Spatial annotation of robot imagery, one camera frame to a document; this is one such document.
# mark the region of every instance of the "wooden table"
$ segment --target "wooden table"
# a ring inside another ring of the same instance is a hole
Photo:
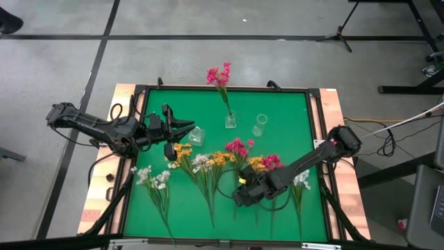
[[[123,106],[123,114],[128,113],[130,96],[135,92],[135,84],[117,84],[114,96],[112,98],[111,106],[115,103],[121,103]],[[319,89],[318,94],[321,96],[321,102],[316,101],[316,98],[311,96],[311,108],[313,110],[314,123],[316,128],[317,139],[322,139],[321,127],[325,126],[326,131],[329,131],[334,126],[339,124],[343,125],[343,116],[341,112],[341,107],[339,104],[338,93],[335,89]],[[142,109],[143,96],[140,95],[137,102],[137,109]],[[322,117],[319,117],[318,110],[322,110],[321,114],[324,116],[325,123],[322,122]],[[107,147],[99,149],[99,154],[97,158],[101,158],[110,153]],[[126,174],[128,173],[131,160],[124,160],[121,164],[124,165],[124,170],[122,171],[121,180],[126,179]],[[94,168],[92,174],[91,185],[89,187],[85,207],[83,208],[82,217],[80,220],[80,225],[78,227],[78,232],[83,233],[88,230],[93,223],[100,217],[101,213],[106,209],[109,202],[109,197],[107,199],[107,193],[114,187],[114,181],[108,182],[106,176],[112,174],[117,175],[119,164],[119,157],[112,156],[98,163]],[[357,177],[355,170],[351,166],[343,161],[337,163],[335,171],[335,179],[337,185],[337,191],[339,194],[339,201],[343,211],[346,213],[350,221],[357,227],[359,232],[366,238],[370,239],[370,233],[368,231],[368,225],[366,221],[366,216],[364,213],[364,207],[361,200],[361,195],[359,191],[359,186],[357,182]],[[326,176],[325,180],[327,185],[330,186],[330,179]],[[122,201],[118,205],[114,212],[112,221],[108,222],[107,226],[104,226],[100,233],[117,233],[119,229],[119,222],[121,220],[122,214]],[[334,239],[339,239],[339,227],[336,221],[336,216],[331,206],[329,206],[330,212],[330,222],[332,225],[332,236]]]

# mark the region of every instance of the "green table surface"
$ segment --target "green table surface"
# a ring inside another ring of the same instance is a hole
[[[254,139],[250,156],[277,154],[287,165],[313,149],[307,101],[303,93],[229,92],[230,105],[236,113],[237,127],[225,128],[227,111],[217,91],[208,90],[150,90],[146,114],[161,114],[162,104],[167,103],[176,119],[194,120],[205,130],[201,147],[193,147],[193,155],[225,151],[225,143],[241,138],[244,142]],[[265,114],[268,122],[264,134],[255,137],[252,128],[256,116]],[[152,166],[153,175],[168,169],[164,159],[163,144],[152,146],[140,153],[137,168]],[[155,206],[143,185],[136,185],[131,192],[124,236],[142,238],[169,238]],[[326,242],[325,221],[321,205],[316,168],[310,169],[309,184],[302,198],[302,238],[304,241]],[[293,199],[288,206],[275,212],[273,234],[272,212],[251,206],[236,208],[234,201],[216,193],[215,227],[203,195],[181,169],[173,169],[169,179],[169,226],[173,237],[220,240],[273,240],[302,241]],[[222,176],[219,187],[226,194],[234,189],[232,172]],[[277,207],[287,199],[287,193],[277,198]],[[271,208],[271,201],[262,204]],[[259,213],[256,223],[255,211]]]

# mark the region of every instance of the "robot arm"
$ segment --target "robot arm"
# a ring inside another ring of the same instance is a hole
[[[349,127],[337,126],[329,132],[326,141],[317,149],[286,167],[256,173],[251,166],[247,166],[240,173],[244,184],[233,192],[232,198],[238,206],[251,206],[264,197],[273,199],[285,192],[293,183],[293,179],[311,166],[323,161],[335,163],[342,157],[355,155],[360,148],[361,141]]]
[[[165,122],[153,113],[148,116],[147,127],[134,117],[116,118],[108,122],[79,111],[72,103],[59,103],[53,105],[46,120],[53,130],[77,129],[92,137],[90,142],[94,146],[104,142],[115,154],[125,158],[133,158],[139,151],[149,150],[152,144],[166,141],[164,154],[169,160],[175,160],[177,153],[173,149],[173,143],[179,142],[193,130],[194,122],[174,118],[173,111],[167,104],[162,106],[162,114]]]

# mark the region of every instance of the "glass vase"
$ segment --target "glass vase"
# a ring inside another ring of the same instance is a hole
[[[191,145],[202,146],[203,138],[205,137],[205,131],[196,126],[188,135],[188,142]]]
[[[236,113],[233,110],[228,111],[225,117],[225,128],[236,128]]]
[[[265,124],[267,123],[268,118],[264,114],[259,114],[256,117],[256,124],[253,126],[253,135],[256,137],[262,136],[264,134]]]

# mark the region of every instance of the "gray floor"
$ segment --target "gray floor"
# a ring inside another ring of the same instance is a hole
[[[112,0],[3,0],[1,6],[20,16],[20,34],[103,34]],[[428,1],[415,1],[432,35],[442,25]],[[326,35],[342,23],[352,4],[346,0],[204,1],[122,0],[112,34]],[[344,30],[346,35],[420,35],[407,5],[361,3]],[[52,103],[79,103],[99,41],[0,39],[0,142],[26,154],[25,162],[0,161],[0,241],[33,236],[65,140],[45,126]],[[416,85],[425,77],[430,53],[422,42],[350,42],[348,53],[338,42],[239,40],[109,41],[87,112],[106,117],[116,83],[205,84],[205,71],[232,63],[233,85],[336,88],[349,118],[402,119],[430,107],[438,97],[386,96],[378,85]],[[433,121],[394,130],[401,138]],[[376,130],[378,126],[364,124]],[[437,126],[400,146],[413,156],[434,150]],[[365,130],[353,126],[358,135]],[[80,136],[81,142],[87,137]],[[368,137],[362,153],[375,151],[381,140]],[[87,191],[87,170],[96,150],[76,147],[49,237],[75,235]],[[362,156],[385,168],[409,160],[396,151],[391,158]],[[399,233],[369,220],[377,242],[405,244]]]

